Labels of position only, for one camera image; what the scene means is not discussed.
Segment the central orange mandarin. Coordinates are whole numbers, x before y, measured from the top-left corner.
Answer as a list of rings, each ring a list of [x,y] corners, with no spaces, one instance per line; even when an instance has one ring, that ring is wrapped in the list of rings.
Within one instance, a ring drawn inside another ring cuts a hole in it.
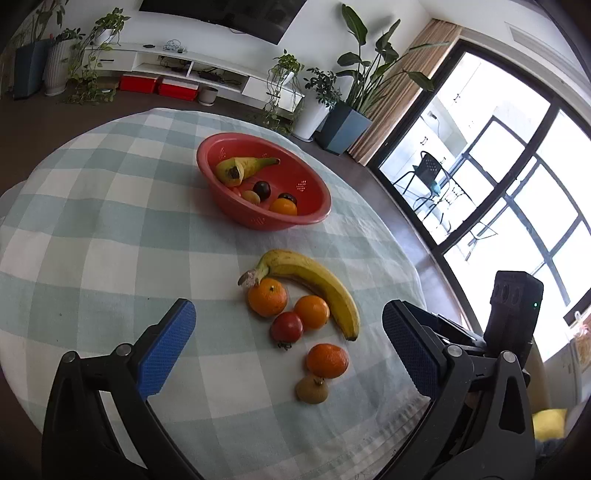
[[[247,293],[250,309],[263,318],[274,317],[287,307],[287,290],[279,280],[264,278]]]

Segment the small brown longan fruit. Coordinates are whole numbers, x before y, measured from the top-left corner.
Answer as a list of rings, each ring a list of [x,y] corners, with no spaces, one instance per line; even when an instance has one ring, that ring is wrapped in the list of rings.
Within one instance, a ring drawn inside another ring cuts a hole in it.
[[[311,405],[324,403],[329,397],[329,387],[325,379],[315,375],[307,375],[295,386],[297,399]]]

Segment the red tomato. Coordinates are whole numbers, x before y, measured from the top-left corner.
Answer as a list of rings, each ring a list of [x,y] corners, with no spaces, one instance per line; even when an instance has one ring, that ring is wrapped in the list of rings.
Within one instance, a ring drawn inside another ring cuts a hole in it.
[[[297,343],[303,334],[304,325],[301,323],[301,318],[293,311],[281,313],[270,326],[270,336],[273,341],[277,346],[286,350]]]

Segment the large yellow banana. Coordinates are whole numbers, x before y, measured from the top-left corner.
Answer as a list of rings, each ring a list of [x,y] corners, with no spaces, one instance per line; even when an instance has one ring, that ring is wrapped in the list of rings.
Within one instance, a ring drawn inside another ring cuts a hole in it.
[[[358,339],[361,319],[353,296],[327,267],[304,254],[290,250],[273,249],[260,257],[256,267],[247,270],[238,278],[238,286],[259,286],[267,276],[284,278],[300,283],[329,305],[332,318],[345,339]]]

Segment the smaller yellow banana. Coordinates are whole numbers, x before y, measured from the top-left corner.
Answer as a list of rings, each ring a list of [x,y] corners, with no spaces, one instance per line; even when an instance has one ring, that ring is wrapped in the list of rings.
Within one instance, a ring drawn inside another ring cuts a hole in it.
[[[242,182],[252,177],[261,169],[279,165],[278,158],[256,158],[256,157],[231,157],[219,162],[214,173],[216,178],[226,187],[237,187]]]

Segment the checked green white tablecloth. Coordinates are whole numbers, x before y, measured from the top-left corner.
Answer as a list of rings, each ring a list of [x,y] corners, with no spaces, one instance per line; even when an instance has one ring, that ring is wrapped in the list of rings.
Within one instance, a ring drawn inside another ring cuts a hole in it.
[[[207,113],[153,109],[99,126],[51,153],[1,225],[1,366],[36,427],[62,355],[133,342],[179,298],[197,327],[151,406],[208,479],[372,475],[427,401],[382,326],[391,300],[425,303],[415,267],[370,205],[317,160],[332,211],[314,226],[245,229],[217,209],[197,147],[218,132],[281,137]],[[361,331],[334,325],[283,350],[246,306],[238,277],[271,249],[314,258],[346,285]],[[297,399],[317,344],[346,350],[329,397]]]

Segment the red plastic colander bowl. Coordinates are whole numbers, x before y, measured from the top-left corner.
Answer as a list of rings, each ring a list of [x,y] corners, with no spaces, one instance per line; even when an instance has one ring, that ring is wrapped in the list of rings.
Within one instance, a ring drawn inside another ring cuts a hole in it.
[[[224,184],[220,163],[259,159],[259,170],[245,168],[239,181]],[[236,223],[254,230],[279,231],[321,223],[332,209],[324,180],[303,158],[263,138],[224,132],[207,137],[197,149],[197,166],[216,206]]]

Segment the tall plant blue pot right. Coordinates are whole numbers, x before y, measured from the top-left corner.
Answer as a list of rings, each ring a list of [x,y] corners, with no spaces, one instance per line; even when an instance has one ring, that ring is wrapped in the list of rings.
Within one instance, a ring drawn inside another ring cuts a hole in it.
[[[400,20],[396,20],[375,41],[373,58],[363,59],[363,47],[369,39],[369,30],[351,6],[342,5],[341,14],[346,29],[358,44],[358,49],[339,56],[337,64],[341,70],[335,75],[351,78],[352,85],[346,99],[338,102],[329,112],[317,137],[318,145],[337,155],[349,150],[372,125],[369,119],[370,107],[382,99],[380,93],[383,93],[385,86],[390,83],[386,75],[394,72],[394,66],[398,66],[401,60],[408,56],[409,49],[400,53],[391,43],[391,38],[401,23]],[[403,72],[423,91],[434,90],[433,80],[428,80],[424,74],[407,70]]]

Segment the beige curtain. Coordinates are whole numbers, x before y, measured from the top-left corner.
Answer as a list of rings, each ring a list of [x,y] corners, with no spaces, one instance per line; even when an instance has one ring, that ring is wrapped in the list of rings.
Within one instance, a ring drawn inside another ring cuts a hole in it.
[[[370,107],[372,125],[349,148],[353,160],[367,166],[394,128],[422,93],[422,88],[403,72],[415,71],[431,80],[436,70],[460,39],[463,27],[444,20],[432,19],[407,50],[408,56],[388,73],[382,99]]]

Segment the red storage box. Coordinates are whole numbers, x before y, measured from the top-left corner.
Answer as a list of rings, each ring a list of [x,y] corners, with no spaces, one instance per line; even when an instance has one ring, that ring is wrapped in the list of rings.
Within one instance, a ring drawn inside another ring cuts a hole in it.
[[[198,90],[199,86],[197,84],[169,78],[162,79],[157,87],[157,93],[160,96],[189,102],[197,98]]]
[[[119,78],[120,91],[153,94],[156,90],[158,77],[153,75],[123,74]]]

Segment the trailing vine plant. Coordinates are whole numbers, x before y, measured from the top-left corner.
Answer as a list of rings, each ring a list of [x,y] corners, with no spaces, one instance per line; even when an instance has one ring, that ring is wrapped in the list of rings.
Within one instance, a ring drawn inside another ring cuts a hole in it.
[[[304,70],[304,64],[297,57],[283,50],[280,56],[273,58],[274,64],[267,71],[266,77],[266,104],[263,106],[263,126],[267,129],[288,136],[293,130],[294,118],[296,118],[297,104],[300,98],[300,83],[297,76]],[[283,107],[280,106],[283,89],[290,87],[290,117],[280,114]]]
[[[123,8],[114,7],[97,19],[90,33],[74,45],[73,56],[68,63],[68,80],[72,88],[67,103],[98,105],[113,101],[116,88],[99,85],[98,69],[102,67],[100,55],[112,50],[110,42],[119,41],[120,33],[129,19]]]

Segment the white tv console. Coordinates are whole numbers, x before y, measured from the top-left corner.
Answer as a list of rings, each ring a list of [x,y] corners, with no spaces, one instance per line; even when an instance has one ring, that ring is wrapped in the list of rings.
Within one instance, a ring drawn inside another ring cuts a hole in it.
[[[159,76],[218,90],[222,98],[261,108],[270,102],[266,73],[194,52],[177,53],[163,47],[111,43],[97,55],[96,70]]]

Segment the plant in white tall pot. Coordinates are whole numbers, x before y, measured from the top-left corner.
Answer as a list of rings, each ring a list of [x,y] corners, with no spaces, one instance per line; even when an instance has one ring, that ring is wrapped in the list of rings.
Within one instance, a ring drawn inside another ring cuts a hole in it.
[[[337,75],[332,71],[308,68],[304,78],[304,99],[297,106],[291,135],[304,142],[311,142],[318,127],[328,117],[332,108],[341,100],[337,87]]]

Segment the tree plant blue pot left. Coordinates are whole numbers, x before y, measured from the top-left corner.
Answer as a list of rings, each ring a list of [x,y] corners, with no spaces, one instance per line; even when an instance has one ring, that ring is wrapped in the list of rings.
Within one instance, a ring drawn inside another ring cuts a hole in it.
[[[43,39],[43,35],[53,16],[56,17],[56,24],[59,27],[63,25],[67,4],[68,0],[42,1],[34,10],[29,29],[30,41],[15,51],[12,88],[15,100],[26,99],[41,88],[51,43],[49,39]]]

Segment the black wall television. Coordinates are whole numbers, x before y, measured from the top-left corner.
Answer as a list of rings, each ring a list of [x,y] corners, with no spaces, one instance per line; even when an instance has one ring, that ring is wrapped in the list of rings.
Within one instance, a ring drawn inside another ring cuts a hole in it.
[[[144,0],[139,10],[190,18],[276,45],[305,0]]]

